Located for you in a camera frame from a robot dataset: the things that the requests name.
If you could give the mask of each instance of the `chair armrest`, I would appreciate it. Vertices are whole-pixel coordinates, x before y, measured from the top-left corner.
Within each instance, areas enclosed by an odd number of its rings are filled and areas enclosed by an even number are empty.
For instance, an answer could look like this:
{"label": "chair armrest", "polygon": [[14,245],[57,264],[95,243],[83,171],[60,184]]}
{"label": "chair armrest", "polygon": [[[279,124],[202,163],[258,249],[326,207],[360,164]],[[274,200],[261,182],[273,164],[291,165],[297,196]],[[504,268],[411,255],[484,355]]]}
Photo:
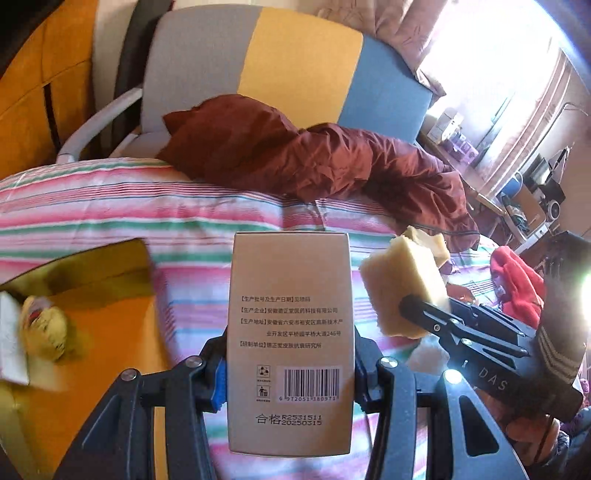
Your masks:
{"label": "chair armrest", "polygon": [[80,159],[85,146],[121,113],[142,98],[144,91],[138,86],[117,97],[91,116],[63,144],[57,154],[56,163],[71,163]]}

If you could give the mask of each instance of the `brown cloth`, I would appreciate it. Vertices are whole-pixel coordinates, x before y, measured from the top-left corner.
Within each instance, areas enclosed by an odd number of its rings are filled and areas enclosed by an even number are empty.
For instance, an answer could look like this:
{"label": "brown cloth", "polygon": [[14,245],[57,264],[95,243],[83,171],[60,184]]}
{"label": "brown cloth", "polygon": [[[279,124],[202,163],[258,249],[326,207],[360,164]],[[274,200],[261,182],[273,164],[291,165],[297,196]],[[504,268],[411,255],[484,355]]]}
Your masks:
{"label": "brown cloth", "polygon": [[172,135],[157,155],[191,179],[304,202],[364,192],[405,225],[441,232],[451,252],[478,244],[462,180],[401,140],[320,124],[298,130],[275,108],[222,95],[164,116]]}

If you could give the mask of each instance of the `cardboard box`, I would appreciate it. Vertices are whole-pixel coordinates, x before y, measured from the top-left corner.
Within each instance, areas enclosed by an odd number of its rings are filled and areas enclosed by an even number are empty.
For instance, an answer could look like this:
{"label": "cardboard box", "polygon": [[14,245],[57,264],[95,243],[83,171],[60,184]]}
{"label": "cardboard box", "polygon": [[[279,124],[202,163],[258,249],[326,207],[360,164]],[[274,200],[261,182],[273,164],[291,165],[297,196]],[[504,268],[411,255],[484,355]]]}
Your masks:
{"label": "cardboard box", "polygon": [[545,211],[525,186],[520,188],[519,192],[513,197],[513,201],[519,204],[525,218],[527,218],[530,234],[535,232],[546,221]]}
{"label": "cardboard box", "polygon": [[452,133],[457,130],[463,120],[463,115],[458,113],[455,109],[451,107],[446,108],[435,122],[435,125],[429,130],[427,137],[432,140],[432,142],[438,144],[442,140],[449,138]]}
{"label": "cardboard box", "polygon": [[354,327],[345,233],[237,233],[228,315],[230,450],[349,453]]}
{"label": "cardboard box", "polygon": [[[121,371],[169,367],[151,276],[147,248],[134,239],[59,258],[0,286],[21,303],[30,295],[48,297],[86,339],[75,358],[29,357],[30,386],[1,385],[0,441],[25,480],[53,476]],[[164,453],[155,454],[161,459]]]}

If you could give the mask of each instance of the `pink striped bedsheet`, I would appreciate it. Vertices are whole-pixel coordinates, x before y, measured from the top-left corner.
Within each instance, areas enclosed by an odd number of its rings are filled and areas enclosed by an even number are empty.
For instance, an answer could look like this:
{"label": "pink striped bedsheet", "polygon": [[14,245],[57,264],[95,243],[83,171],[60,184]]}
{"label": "pink striped bedsheet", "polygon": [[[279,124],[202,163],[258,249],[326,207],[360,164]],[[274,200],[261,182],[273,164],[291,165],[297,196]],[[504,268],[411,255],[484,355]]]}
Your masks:
{"label": "pink striped bedsheet", "polygon": [[[35,168],[0,181],[0,283],[84,249],[142,237],[155,262],[161,328],[171,359],[199,353],[227,322],[230,262],[237,231],[347,232],[355,323],[384,353],[405,359],[415,342],[383,337],[359,263],[386,248],[395,222],[377,203],[297,200],[189,181],[153,159],[113,158]],[[496,305],[489,271],[494,242],[452,255],[450,281]],[[356,406],[351,453],[318,459],[267,459],[228,451],[225,410],[207,415],[212,458],[222,479],[364,478],[376,416]],[[415,479],[425,475],[426,431],[417,440]]]}

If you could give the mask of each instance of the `yellow sponge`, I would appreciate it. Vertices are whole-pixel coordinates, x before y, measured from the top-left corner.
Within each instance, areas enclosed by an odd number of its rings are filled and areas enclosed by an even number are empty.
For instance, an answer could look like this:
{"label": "yellow sponge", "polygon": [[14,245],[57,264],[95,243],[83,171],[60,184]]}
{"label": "yellow sponge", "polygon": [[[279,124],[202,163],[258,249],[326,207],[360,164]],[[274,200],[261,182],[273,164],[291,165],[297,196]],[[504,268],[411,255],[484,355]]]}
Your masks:
{"label": "yellow sponge", "polygon": [[447,249],[442,234],[438,233],[437,235],[431,236],[422,230],[417,230],[415,227],[409,226],[403,235],[410,238],[416,244],[421,245],[422,247],[427,247],[431,250],[437,268],[440,268],[450,259],[449,250]]}
{"label": "yellow sponge", "polygon": [[405,236],[394,238],[388,249],[371,254],[359,271],[385,335],[421,338],[428,333],[400,315],[398,305],[406,295],[418,295],[450,311],[445,284],[431,250]]}

